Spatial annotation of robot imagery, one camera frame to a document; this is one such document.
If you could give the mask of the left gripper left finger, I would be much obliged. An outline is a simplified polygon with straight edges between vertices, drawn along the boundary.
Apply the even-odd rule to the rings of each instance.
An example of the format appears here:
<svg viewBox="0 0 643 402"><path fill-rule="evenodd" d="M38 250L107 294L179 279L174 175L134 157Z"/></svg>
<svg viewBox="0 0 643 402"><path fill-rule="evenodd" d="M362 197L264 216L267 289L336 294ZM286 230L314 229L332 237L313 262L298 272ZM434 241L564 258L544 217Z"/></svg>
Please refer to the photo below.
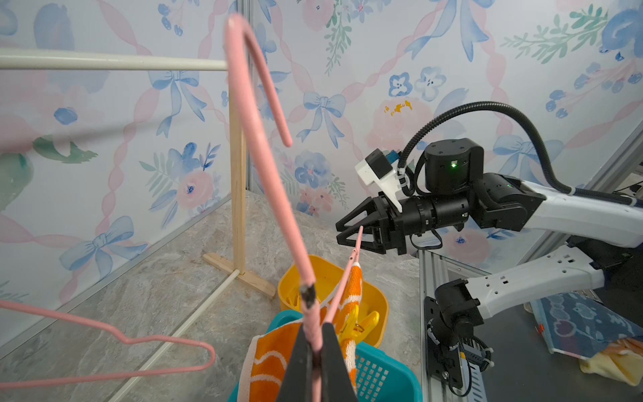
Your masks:
<svg viewBox="0 0 643 402"><path fill-rule="evenodd" d="M276 402L312 402L313 352L299 329Z"/></svg>

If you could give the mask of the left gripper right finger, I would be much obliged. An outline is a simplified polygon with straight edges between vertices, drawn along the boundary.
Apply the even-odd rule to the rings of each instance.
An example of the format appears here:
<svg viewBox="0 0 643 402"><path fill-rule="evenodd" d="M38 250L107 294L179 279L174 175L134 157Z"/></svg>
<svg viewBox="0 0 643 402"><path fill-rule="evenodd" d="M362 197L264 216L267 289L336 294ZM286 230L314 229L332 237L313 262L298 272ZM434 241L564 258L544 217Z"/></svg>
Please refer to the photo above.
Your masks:
<svg viewBox="0 0 643 402"><path fill-rule="evenodd" d="M323 402L358 402L345 365L338 337L331 323L321 326L321 400Z"/></svg>

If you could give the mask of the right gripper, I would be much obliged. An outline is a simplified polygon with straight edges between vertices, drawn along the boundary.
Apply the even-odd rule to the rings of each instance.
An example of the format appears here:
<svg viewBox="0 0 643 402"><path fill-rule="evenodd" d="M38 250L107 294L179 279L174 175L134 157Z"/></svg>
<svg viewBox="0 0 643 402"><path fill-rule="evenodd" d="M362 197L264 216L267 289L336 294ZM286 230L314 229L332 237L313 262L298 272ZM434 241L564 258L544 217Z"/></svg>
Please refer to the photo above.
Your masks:
<svg viewBox="0 0 643 402"><path fill-rule="evenodd" d="M463 229L470 214L470 203L463 196L413 196L400 204L398 210L383 195L367 197L336 222L336 230L373 227L373 233L363 233L361 250L379 254L395 250L403 255L408 243L422 251L440 249L444 244L440 230ZM337 241L341 246L358 246L357 233L339 234Z"/></svg>

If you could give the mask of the orange patterned towel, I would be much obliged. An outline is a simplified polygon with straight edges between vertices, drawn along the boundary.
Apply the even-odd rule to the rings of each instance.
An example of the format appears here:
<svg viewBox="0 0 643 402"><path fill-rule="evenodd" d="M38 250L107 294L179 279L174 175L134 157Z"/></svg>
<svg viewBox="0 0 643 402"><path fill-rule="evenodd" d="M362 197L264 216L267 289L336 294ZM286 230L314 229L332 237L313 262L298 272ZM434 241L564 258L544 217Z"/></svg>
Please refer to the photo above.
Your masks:
<svg viewBox="0 0 643 402"><path fill-rule="evenodd" d="M363 273L351 254L342 279L316 305L320 318L304 317L252 339L233 401L355 401L354 330L363 293Z"/></svg>

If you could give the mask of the yellow clothespin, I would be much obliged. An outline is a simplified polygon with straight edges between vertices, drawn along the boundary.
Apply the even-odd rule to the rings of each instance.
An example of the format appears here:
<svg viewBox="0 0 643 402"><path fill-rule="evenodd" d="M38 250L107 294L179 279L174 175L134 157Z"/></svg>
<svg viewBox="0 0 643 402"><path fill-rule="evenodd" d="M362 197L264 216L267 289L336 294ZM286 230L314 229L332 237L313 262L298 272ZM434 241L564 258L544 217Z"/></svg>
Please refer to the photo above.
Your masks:
<svg viewBox="0 0 643 402"><path fill-rule="evenodd" d="M371 312L362 321L359 320L359 306L355 305L348 310L348 314L339 333L339 342L354 341L361 343L378 325L380 315L378 312Z"/></svg>

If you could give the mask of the pink hanger with orange towel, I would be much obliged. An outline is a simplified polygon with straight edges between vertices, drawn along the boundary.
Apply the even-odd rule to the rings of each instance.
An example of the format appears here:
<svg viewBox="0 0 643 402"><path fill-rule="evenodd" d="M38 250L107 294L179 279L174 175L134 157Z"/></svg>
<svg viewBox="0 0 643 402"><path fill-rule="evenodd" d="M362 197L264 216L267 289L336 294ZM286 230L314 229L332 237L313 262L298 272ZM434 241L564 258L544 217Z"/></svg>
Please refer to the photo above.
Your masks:
<svg viewBox="0 0 643 402"><path fill-rule="evenodd" d="M320 314L316 312L316 305L321 304L316 294L316 275L265 134L246 59L251 57L254 60L281 140L285 146L289 147L292 144L291 134L276 95L271 73L253 29L241 15L236 13L228 18L224 38L229 67L229 84L232 92L236 94L232 103L239 113L245 140L251 152L251 158L256 164L265 195L299 272L300 286L298 291L301 297L302 317L304 317L304 312L308 310L313 311L313 318L320 318Z"/></svg>

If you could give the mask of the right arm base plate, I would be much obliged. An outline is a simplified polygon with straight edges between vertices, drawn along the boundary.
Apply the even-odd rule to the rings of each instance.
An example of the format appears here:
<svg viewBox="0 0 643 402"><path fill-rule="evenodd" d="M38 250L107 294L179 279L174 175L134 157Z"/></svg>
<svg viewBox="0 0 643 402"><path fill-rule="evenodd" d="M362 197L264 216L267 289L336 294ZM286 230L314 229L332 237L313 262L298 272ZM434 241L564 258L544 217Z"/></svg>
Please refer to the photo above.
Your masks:
<svg viewBox="0 0 643 402"><path fill-rule="evenodd" d="M467 388L464 376L475 368L489 368L492 353L477 338L474 328L484 323L479 303L463 296L427 296L425 317L425 371L452 390Z"/></svg>

